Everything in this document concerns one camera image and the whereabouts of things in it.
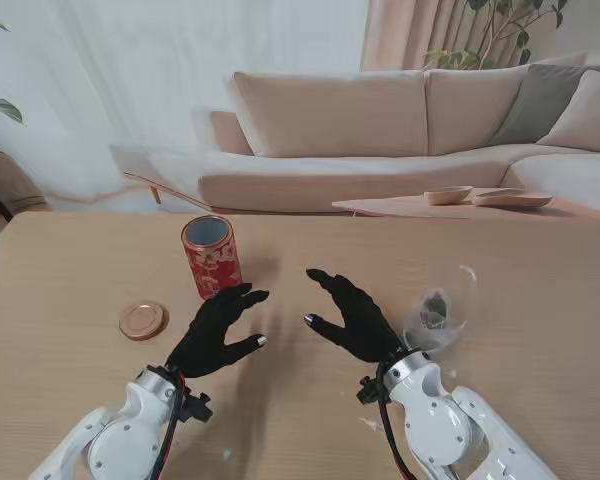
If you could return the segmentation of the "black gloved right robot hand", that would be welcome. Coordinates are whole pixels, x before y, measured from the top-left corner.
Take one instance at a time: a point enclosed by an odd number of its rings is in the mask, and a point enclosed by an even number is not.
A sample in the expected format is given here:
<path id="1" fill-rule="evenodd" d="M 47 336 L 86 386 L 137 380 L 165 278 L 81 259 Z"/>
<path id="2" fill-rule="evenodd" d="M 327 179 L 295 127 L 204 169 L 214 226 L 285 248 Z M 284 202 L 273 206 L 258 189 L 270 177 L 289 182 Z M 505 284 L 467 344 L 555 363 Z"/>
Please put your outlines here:
<path id="1" fill-rule="evenodd" d="M 395 362 L 407 355 L 409 349 L 364 290 L 339 274 L 331 276 L 320 269 L 307 269 L 306 274 L 331 295 L 344 321 L 338 326 L 306 314 L 304 321 L 314 332 L 367 363 Z"/>

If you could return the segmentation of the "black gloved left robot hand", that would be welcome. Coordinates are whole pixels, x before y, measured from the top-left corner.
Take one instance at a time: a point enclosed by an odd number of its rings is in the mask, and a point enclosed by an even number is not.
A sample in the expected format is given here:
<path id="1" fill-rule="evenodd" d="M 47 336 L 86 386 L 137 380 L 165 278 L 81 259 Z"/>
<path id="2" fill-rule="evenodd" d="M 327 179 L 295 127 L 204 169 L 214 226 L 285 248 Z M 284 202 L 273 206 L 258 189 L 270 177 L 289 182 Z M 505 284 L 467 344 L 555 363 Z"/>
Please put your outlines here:
<path id="1" fill-rule="evenodd" d="M 233 365 L 262 348 L 268 339 L 260 333 L 231 344 L 225 343 L 225 337 L 244 311 L 268 297 L 268 291 L 253 291 L 251 283 L 243 283 L 206 300 L 187 333 L 169 355 L 165 368 L 184 378 L 200 378 Z"/>

